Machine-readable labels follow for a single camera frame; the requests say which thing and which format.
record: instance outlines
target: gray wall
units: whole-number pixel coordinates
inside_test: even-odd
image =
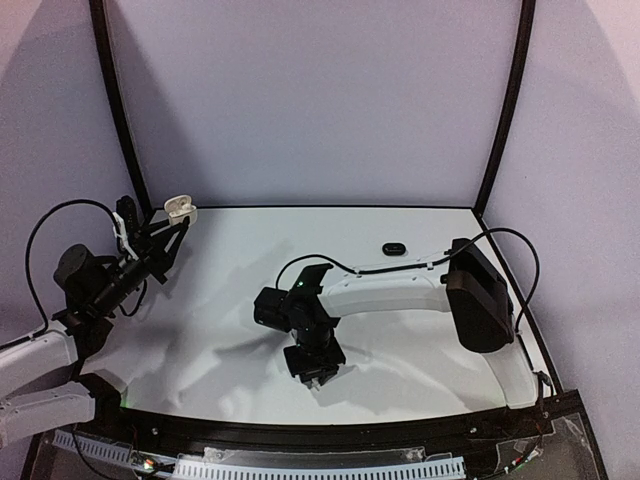
[[[0,2],[0,342],[41,322],[24,275],[25,243],[38,218],[63,200],[114,205],[130,192],[92,35],[86,1]],[[92,207],[43,226],[32,266],[48,313],[64,306],[51,277],[60,254],[78,242],[112,252],[110,228]],[[0,450],[0,477],[19,477],[27,446]]]
[[[112,0],[153,202],[475,200],[513,0]]]
[[[640,4],[538,2],[487,223],[529,235],[533,302],[566,388],[583,395],[612,479],[640,475]],[[521,285],[526,247],[499,239]]]

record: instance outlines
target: wire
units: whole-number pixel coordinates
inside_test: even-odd
[[[516,237],[518,237],[520,240],[522,240],[523,242],[525,242],[527,244],[527,246],[529,247],[529,249],[531,250],[531,253],[533,255],[533,259],[535,261],[535,275],[533,278],[533,283],[531,285],[531,290],[529,290],[529,294],[527,295],[527,297],[525,298],[524,302],[522,303],[522,308],[520,310],[520,313],[518,314],[518,317],[516,319],[516,323],[515,323],[515,331],[519,332],[520,331],[520,322],[522,320],[522,317],[524,315],[524,313],[527,311],[528,307],[529,307],[529,302],[531,302],[531,299],[533,298],[533,294],[536,291],[536,288],[538,287],[538,281],[540,279],[540,258],[538,257],[538,252],[536,251],[535,247],[533,246],[533,243],[531,243],[531,241],[525,237],[522,233],[518,232],[517,230],[514,230],[512,228],[507,228],[507,227],[496,227],[496,228],[489,228],[487,230],[485,230],[482,233],[479,233],[478,235],[476,235],[475,237],[473,237],[471,240],[469,240],[467,243],[465,243],[462,247],[458,248],[455,252],[452,252],[438,260],[435,260],[433,262],[423,262],[423,263],[413,263],[413,264],[407,264],[407,265],[399,265],[399,266],[395,266],[395,267],[385,267],[385,268],[378,268],[378,269],[374,269],[374,270],[355,270],[353,268],[349,268],[347,266],[345,266],[344,264],[338,262],[337,260],[334,260],[331,257],[328,257],[326,255],[322,255],[319,253],[312,253],[309,255],[303,255],[301,257],[298,258],[294,258],[293,260],[291,260],[289,263],[287,263],[284,267],[282,267],[282,269],[280,270],[280,273],[278,273],[278,276],[276,277],[276,289],[278,288],[278,286],[280,285],[280,279],[282,278],[282,275],[284,274],[284,272],[287,270],[287,268],[289,268],[291,265],[293,265],[294,263],[298,263],[301,262],[303,260],[308,260],[310,258],[320,258],[322,260],[326,260],[327,262],[332,263],[333,265],[335,265],[336,267],[338,267],[340,270],[343,270],[347,273],[350,273],[352,275],[378,275],[381,273],[391,273],[391,272],[400,272],[400,271],[404,271],[404,270],[414,270],[417,268],[430,268],[430,267],[436,267],[438,265],[442,265],[443,263],[446,263],[448,261],[450,261],[451,259],[455,258],[456,256],[458,256],[460,253],[462,253],[463,251],[465,251],[467,248],[469,248],[471,245],[475,244],[478,240],[480,240],[481,238],[487,237],[493,233],[509,233],[511,235],[514,235]]]
[[[124,315],[125,317],[133,317],[136,313],[138,313],[138,310],[140,310],[140,305],[142,305],[142,301],[144,300],[144,296],[147,294],[147,279],[145,278],[144,281],[142,282],[142,292],[140,292],[140,296],[138,296],[138,301],[136,302],[136,306],[133,307],[133,310],[131,310],[131,312],[127,313],[127,311],[124,309],[124,307],[121,305],[118,305],[118,307],[120,307],[120,313],[122,313],[122,315]]]
[[[33,334],[26,335],[22,338],[18,338],[11,342],[5,343],[4,345],[0,345],[0,350],[14,347],[16,345],[20,345],[22,343],[28,342],[34,338],[40,337],[44,335],[49,329],[49,318],[47,317],[47,314],[45,313],[44,308],[42,308],[42,303],[40,303],[40,299],[38,298],[38,294],[36,293],[36,289],[33,286],[33,280],[31,278],[31,247],[33,246],[33,240],[35,239],[36,234],[38,233],[38,230],[40,230],[40,227],[45,222],[45,220],[47,220],[51,215],[56,213],[58,210],[62,210],[63,208],[70,207],[72,205],[91,205],[103,210],[107,215],[109,215],[109,219],[111,220],[111,223],[113,223],[113,226],[116,228],[116,230],[118,229],[118,224],[116,223],[115,218],[113,218],[113,214],[111,213],[111,210],[109,210],[109,207],[107,207],[106,205],[100,202],[96,202],[95,200],[89,200],[86,198],[79,198],[76,200],[69,200],[66,202],[59,203],[58,205],[53,207],[51,210],[49,210],[47,213],[45,213],[42,217],[40,217],[40,220],[38,220],[38,222],[33,227],[33,230],[31,230],[31,234],[29,234],[29,239],[27,240],[27,248],[25,250],[25,255],[24,255],[24,269],[27,277],[27,285],[29,286],[29,292],[31,293],[31,297],[33,298],[33,301],[36,304],[36,307],[38,308],[38,312],[40,312],[40,316],[42,317],[42,321],[43,321],[43,326],[40,330],[36,331]]]
[[[121,480],[120,478],[115,478],[115,477],[110,477],[109,475],[105,475],[104,473],[100,472],[93,465],[89,463],[89,461],[86,459],[86,457],[82,453],[82,450],[80,449],[80,443],[78,442],[78,437],[76,437],[77,426],[78,424],[76,423],[76,425],[71,430],[71,437],[73,438],[73,444],[76,447],[76,451],[78,452],[78,456],[80,457],[80,460],[82,460],[82,463],[84,463],[89,470],[91,470],[93,473],[95,473],[101,478],[104,478],[106,480]]]

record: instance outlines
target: white table surface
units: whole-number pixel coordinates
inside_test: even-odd
[[[388,262],[381,246],[399,241],[407,259],[438,258],[453,238],[480,231],[471,211],[462,209],[200,210],[169,281],[150,278],[140,312],[115,320],[84,373],[99,373],[122,389],[127,407],[208,420],[377,423],[504,406],[485,360],[458,343],[451,314],[344,318],[336,336],[347,364],[319,391],[289,375],[282,349],[292,338],[253,321],[262,287],[273,286],[280,268],[299,255],[371,265]],[[504,274],[486,239],[478,246]],[[290,268],[281,285],[290,287],[304,264]],[[513,292],[511,298],[517,313]],[[134,301],[128,299],[129,309]],[[534,367],[547,371],[527,322],[522,325]]]

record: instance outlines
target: robotic arm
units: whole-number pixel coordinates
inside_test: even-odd
[[[456,239],[451,251],[468,244]],[[483,355],[510,408],[536,403],[538,380],[516,338],[507,283],[475,246],[445,264],[420,269],[383,268],[386,273],[344,273],[332,264],[305,267],[289,291],[265,287],[254,302],[257,323],[294,331],[284,350],[292,376],[324,384],[346,358],[334,330],[342,317],[392,310],[451,312],[460,343]]]
[[[151,275],[161,284],[178,249],[196,221],[191,198],[165,203],[168,219],[140,225],[130,197],[113,214],[121,255],[94,256],[84,245],[62,255],[53,277],[65,292],[66,308],[53,316],[41,335],[0,351],[0,448],[35,433],[108,416],[120,405],[120,393],[96,374],[46,391],[5,398],[16,389],[60,367],[81,364],[102,349],[114,310]]]

